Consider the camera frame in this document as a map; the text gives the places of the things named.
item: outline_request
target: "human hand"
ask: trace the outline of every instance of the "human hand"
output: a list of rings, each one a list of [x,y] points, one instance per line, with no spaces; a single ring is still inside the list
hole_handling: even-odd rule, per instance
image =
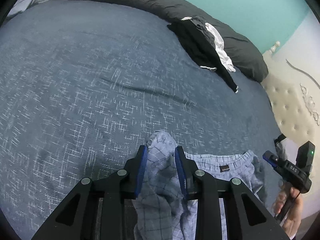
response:
[[[273,204],[274,212],[276,215],[280,213],[285,201],[287,200],[286,192],[288,191],[286,189],[290,186],[291,185],[288,183],[285,183],[282,186],[282,190],[278,194],[278,197],[276,198],[276,202]],[[297,233],[298,228],[301,224],[303,198],[299,190],[294,187],[290,187],[290,194],[293,198],[296,198],[296,200],[293,207],[289,210],[288,216],[285,219],[284,224],[282,225],[282,228],[290,238],[293,238]]]

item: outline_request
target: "headboard finial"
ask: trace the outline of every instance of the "headboard finial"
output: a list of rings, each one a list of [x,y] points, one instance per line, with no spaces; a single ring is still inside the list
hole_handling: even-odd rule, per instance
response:
[[[277,47],[279,47],[279,46],[280,46],[280,41],[276,41],[276,43],[269,49],[269,51],[271,53],[274,53],[276,51]]]

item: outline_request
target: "blue bed sheet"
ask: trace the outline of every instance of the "blue bed sheet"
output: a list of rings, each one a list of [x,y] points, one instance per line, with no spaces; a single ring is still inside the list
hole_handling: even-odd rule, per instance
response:
[[[29,240],[83,177],[108,176],[164,129],[190,154],[252,150],[280,134],[268,96],[239,70],[235,94],[167,23],[92,1],[50,0],[0,29],[0,208]],[[263,162],[267,207],[279,176]]]

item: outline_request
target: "headboard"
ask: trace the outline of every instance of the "headboard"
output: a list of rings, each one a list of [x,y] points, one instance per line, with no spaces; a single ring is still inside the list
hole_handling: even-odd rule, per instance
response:
[[[308,201],[305,201],[303,217],[307,217],[320,210],[320,168],[317,165],[320,164],[320,85],[289,58],[275,61],[272,54],[279,45],[277,41],[263,54],[269,75],[261,85],[269,96],[281,132],[298,146],[308,140],[316,146],[310,175],[312,187],[304,194]],[[288,157],[293,163],[295,158]]]

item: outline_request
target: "pillow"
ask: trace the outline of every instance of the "pillow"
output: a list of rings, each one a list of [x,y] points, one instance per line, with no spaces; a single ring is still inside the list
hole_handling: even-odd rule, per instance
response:
[[[245,36],[236,33],[230,26],[212,18],[209,14],[185,0],[92,0],[127,5],[141,9],[173,22],[184,17],[201,16],[213,25],[224,40],[224,50],[233,65],[257,82],[268,75],[268,68],[262,54]]]

